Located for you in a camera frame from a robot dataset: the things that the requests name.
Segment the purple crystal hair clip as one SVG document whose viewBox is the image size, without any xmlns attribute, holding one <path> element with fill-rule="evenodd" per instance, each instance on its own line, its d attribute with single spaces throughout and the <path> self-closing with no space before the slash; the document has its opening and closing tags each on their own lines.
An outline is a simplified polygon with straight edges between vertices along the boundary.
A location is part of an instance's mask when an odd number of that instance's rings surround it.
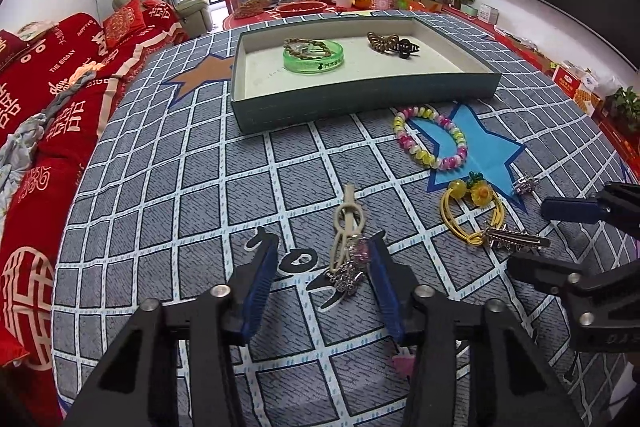
<svg viewBox="0 0 640 427">
<path fill-rule="evenodd" d="M 354 295 L 366 278 L 370 254 L 368 243 L 361 236 L 351 237 L 346 243 L 346 255 L 336 268 L 330 268 L 328 277 L 341 295 Z"/>
</svg>

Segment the red embroidered cushion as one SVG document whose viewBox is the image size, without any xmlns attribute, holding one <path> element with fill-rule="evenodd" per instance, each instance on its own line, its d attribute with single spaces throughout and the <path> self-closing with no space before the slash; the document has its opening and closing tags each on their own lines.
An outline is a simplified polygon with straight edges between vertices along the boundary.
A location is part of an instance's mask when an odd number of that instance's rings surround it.
<svg viewBox="0 0 640 427">
<path fill-rule="evenodd" d="M 141 0 L 130 0 L 103 22 L 107 49 L 114 50 L 119 43 L 144 28 Z"/>
</svg>

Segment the red plastic basket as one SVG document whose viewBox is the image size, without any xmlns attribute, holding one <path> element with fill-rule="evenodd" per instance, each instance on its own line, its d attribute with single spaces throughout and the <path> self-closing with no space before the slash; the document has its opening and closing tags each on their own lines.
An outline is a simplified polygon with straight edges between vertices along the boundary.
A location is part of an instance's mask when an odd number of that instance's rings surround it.
<svg viewBox="0 0 640 427">
<path fill-rule="evenodd" d="M 321 1 L 296 1 L 280 4 L 276 12 L 282 18 L 319 14 L 326 10 L 326 4 Z"/>
</svg>

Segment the black hair claw clip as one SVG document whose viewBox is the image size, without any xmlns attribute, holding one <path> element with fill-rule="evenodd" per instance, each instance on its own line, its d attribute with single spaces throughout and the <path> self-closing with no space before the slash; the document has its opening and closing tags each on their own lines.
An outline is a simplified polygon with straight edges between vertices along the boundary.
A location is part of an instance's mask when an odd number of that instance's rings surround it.
<svg viewBox="0 0 640 427">
<path fill-rule="evenodd" d="M 417 54 L 420 52 L 420 46 L 411 42 L 409 39 L 402 38 L 398 39 L 392 45 L 392 51 L 400 58 L 404 60 L 406 58 L 410 58 L 413 54 Z"/>
</svg>

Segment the green translucent bangle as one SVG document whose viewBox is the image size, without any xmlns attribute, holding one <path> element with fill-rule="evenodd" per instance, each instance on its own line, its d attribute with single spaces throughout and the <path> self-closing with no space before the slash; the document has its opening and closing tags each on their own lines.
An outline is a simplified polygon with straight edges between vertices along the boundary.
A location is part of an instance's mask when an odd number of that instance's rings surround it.
<svg viewBox="0 0 640 427">
<path fill-rule="evenodd" d="M 343 47 L 332 40 L 286 39 L 283 43 L 283 66 L 294 74 L 321 74 L 345 62 Z"/>
</svg>

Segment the red round table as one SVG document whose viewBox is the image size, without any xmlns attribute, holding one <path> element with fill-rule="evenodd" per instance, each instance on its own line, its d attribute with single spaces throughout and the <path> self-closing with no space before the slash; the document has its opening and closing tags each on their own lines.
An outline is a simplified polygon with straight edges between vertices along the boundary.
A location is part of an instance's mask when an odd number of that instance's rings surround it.
<svg viewBox="0 0 640 427">
<path fill-rule="evenodd" d="M 267 10 L 260 14 L 245 17 L 236 18 L 233 15 L 227 16 L 222 22 L 223 30 L 230 30 L 233 28 L 239 28 L 242 26 L 248 26 L 258 23 L 270 23 L 273 20 L 282 20 L 287 17 L 303 17 L 306 15 L 352 15 L 352 14 L 364 14 L 369 13 L 373 8 L 372 0 L 356 0 L 355 4 L 350 8 L 340 8 L 334 4 L 327 4 L 322 11 L 319 9 L 304 9 L 304 10 L 288 10 L 281 13 L 280 6 L 277 9 Z"/>
</svg>

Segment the grey blue blanket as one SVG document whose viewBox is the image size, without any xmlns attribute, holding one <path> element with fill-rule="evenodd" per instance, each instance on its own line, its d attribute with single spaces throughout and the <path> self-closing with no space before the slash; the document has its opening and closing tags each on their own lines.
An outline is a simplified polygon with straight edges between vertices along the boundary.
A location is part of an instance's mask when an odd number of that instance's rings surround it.
<svg viewBox="0 0 640 427">
<path fill-rule="evenodd" d="M 93 131 L 100 139 L 126 83 L 122 75 L 107 76 L 96 69 L 81 69 L 74 80 L 62 83 L 53 100 L 10 133 L 1 147 L 1 221 L 27 171 L 35 162 L 39 144 L 57 136 L 75 138 Z"/>
</svg>

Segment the silver rhinestone hair clip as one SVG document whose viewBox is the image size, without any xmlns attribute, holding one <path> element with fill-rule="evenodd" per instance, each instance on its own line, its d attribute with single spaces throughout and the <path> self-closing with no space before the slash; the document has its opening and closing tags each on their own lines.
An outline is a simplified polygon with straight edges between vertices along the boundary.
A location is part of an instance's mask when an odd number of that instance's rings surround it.
<svg viewBox="0 0 640 427">
<path fill-rule="evenodd" d="M 483 233 L 485 243 L 491 248 L 509 249 L 509 251 L 539 251 L 549 248 L 551 242 L 547 237 L 541 237 L 524 232 L 513 232 L 507 228 L 488 228 Z"/>
</svg>

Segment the grey checked table cloth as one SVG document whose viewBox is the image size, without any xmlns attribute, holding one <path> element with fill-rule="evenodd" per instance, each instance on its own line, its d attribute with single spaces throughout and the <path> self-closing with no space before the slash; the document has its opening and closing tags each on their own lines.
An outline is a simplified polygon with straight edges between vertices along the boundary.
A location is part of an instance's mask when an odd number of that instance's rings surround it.
<svg viewBox="0 0 640 427">
<path fill-rule="evenodd" d="M 322 281 L 333 213 L 356 187 L 367 232 L 418 279 L 479 305 L 503 300 L 531 332 L 586 423 L 620 399 L 623 355 L 570 349 L 564 310 L 506 274 L 506 252 L 456 239 L 440 220 L 444 186 L 401 153 L 388 109 L 245 135 L 231 87 L 180 95 L 172 78 L 208 54 L 232 55 L 230 30 L 157 53 L 108 122 L 63 234 L 53 298 L 53 360 L 69 409 L 146 298 L 178 303 L 228 280 L 257 228 L 280 239 L 262 325 L 232 360 L 251 426 L 396 426 L 409 389 L 393 366 L 369 285 L 349 298 Z"/>
</svg>

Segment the silver crystal hair clip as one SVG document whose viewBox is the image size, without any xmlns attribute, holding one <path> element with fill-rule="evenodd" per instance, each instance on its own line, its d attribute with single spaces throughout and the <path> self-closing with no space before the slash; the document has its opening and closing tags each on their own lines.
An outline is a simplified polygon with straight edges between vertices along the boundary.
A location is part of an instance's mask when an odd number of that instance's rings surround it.
<svg viewBox="0 0 640 427">
<path fill-rule="evenodd" d="M 536 176 L 520 176 L 512 184 L 512 192 L 514 195 L 524 196 L 526 194 L 533 193 L 536 186 L 539 183 L 539 179 Z"/>
</svg>

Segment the red sofa cover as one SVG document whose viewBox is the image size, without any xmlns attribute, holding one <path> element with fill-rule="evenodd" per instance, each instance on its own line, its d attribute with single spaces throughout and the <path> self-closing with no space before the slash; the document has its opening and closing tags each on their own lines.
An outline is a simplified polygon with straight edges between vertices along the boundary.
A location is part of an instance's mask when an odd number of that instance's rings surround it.
<svg viewBox="0 0 640 427">
<path fill-rule="evenodd" d="M 162 0 L 1 34 L 1 422 L 57 426 L 51 306 L 70 204 L 146 59 L 188 36 Z"/>
</svg>

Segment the beige hair clip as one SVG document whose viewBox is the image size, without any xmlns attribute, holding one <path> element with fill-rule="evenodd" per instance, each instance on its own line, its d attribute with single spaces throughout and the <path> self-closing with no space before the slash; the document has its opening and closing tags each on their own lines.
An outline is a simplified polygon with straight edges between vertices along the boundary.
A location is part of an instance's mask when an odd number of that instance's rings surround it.
<svg viewBox="0 0 640 427">
<path fill-rule="evenodd" d="M 334 275 L 343 265 L 349 262 L 352 254 L 350 248 L 361 239 L 366 226 L 366 215 L 356 201 L 354 184 L 344 186 L 343 202 L 333 213 L 335 236 L 329 253 L 329 273 Z"/>
</svg>

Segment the green shallow box tray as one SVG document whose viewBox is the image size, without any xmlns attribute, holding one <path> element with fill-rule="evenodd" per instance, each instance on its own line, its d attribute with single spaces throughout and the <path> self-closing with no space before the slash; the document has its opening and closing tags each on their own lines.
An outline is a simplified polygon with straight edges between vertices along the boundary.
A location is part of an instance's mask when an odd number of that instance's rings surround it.
<svg viewBox="0 0 640 427">
<path fill-rule="evenodd" d="M 435 22 L 375 12 L 244 30 L 230 83 L 236 124 L 255 133 L 378 108 L 491 98 L 499 73 Z M 289 72 L 282 57 L 288 38 L 336 41 L 345 62 L 321 74 Z M 392 45 L 402 38 L 420 52 L 398 57 Z"/>
</svg>

